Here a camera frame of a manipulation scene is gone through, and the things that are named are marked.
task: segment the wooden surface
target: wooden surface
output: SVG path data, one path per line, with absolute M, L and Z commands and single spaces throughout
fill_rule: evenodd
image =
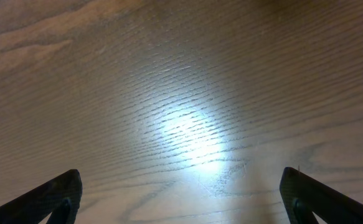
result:
M 285 166 L 363 203 L 363 1 L 0 0 L 0 205 L 288 223 Z

